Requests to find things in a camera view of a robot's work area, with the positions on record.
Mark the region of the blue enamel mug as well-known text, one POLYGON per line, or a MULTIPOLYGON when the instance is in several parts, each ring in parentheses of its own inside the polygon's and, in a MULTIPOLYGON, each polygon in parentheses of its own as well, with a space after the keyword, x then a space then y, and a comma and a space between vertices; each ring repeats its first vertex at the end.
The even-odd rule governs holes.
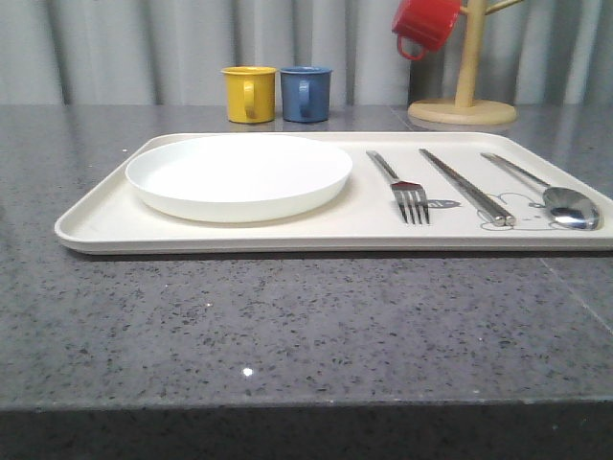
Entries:
POLYGON ((329 118, 332 70, 292 66, 280 70, 283 118, 294 123, 319 123, 329 118))

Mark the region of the beige rabbit serving tray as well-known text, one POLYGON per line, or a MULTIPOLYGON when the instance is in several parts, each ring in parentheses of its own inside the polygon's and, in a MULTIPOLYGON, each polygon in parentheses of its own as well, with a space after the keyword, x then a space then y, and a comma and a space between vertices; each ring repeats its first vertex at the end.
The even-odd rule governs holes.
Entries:
POLYGON ((146 206, 118 168, 56 222, 61 243, 88 254, 172 254, 360 250, 608 250, 612 201, 512 140, 480 132, 313 132, 312 138, 352 158, 348 185, 330 203, 267 222, 213 224, 175 218, 146 206), (420 183, 437 203, 426 225, 402 221, 390 188, 369 151, 379 152, 404 179, 420 183), (497 200, 517 220, 497 227, 423 156, 431 151, 497 200), (577 190, 598 206, 593 231, 554 224, 537 186, 488 160, 500 155, 548 183, 577 190), (448 208, 441 203, 449 202, 448 208))

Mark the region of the wooden mug tree stand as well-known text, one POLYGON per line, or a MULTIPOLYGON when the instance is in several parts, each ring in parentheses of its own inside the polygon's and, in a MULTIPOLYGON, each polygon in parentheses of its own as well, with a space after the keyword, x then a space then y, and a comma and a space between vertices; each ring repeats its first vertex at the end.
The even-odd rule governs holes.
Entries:
POLYGON ((461 7, 466 16, 465 38, 455 96, 452 99, 426 99, 408 107, 410 117, 439 124, 465 126, 494 126, 516 120, 517 112, 508 103, 475 98, 478 67, 482 49, 486 16, 520 3, 497 1, 468 1, 461 7))

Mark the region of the silver metal fork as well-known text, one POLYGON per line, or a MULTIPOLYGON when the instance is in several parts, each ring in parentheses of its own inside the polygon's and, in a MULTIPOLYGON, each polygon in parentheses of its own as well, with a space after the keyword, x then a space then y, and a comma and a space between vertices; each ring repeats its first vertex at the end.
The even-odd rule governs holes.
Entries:
POLYGON ((366 154, 379 167, 388 181, 404 222, 413 225, 429 224, 427 195, 421 184, 401 180, 377 151, 367 150, 366 154))

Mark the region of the white round plate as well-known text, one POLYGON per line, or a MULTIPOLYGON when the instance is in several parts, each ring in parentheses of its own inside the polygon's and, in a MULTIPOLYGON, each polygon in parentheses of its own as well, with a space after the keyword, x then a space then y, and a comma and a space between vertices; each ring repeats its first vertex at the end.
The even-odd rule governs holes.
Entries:
POLYGON ((125 177, 162 213, 206 222, 281 219, 333 200, 353 162, 322 141, 280 134, 190 139, 133 158, 125 177))

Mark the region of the grey curtain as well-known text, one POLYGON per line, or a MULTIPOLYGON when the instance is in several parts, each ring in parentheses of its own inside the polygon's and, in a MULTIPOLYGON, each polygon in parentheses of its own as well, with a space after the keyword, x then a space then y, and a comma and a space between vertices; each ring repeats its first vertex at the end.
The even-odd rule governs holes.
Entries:
MULTIPOLYGON (((321 65, 331 101, 454 93, 465 27, 418 62, 399 55, 394 1, 5 1, 3 104, 221 105, 233 65, 321 65)), ((486 20, 477 94, 609 104, 612 5, 524 1, 486 20)))

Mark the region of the silver metal spoon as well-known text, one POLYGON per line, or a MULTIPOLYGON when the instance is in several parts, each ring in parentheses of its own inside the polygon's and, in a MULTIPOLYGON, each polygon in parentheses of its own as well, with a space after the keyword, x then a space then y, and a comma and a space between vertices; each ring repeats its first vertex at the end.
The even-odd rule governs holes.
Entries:
POLYGON ((545 210, 558 225, 575 230, 596 230, 601 223, 601 212, 588 196, 565 187, 552 186, 536 175, 494 153, 481 155, 496 166, 519 173, 541 186, 545 210))

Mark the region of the red enamel mug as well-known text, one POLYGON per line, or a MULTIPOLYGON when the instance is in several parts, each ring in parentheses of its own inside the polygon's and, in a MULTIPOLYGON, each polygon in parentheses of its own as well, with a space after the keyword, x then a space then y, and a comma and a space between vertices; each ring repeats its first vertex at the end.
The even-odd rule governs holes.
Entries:
POLYGON ((450 36, 461 7, 461 1, 401 1, 392 22, 399 54, 419 60, 427 52, 439 51, 450 36))

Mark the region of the yellow enamel mug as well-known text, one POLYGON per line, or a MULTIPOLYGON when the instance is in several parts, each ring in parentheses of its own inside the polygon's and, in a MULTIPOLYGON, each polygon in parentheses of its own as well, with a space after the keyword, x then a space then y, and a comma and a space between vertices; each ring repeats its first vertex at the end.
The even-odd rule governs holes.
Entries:
POLYGON ((221 70, 230 122, 260 124, 275 119, 276 73, 276 68, 267 66, 234 66, 221 70))

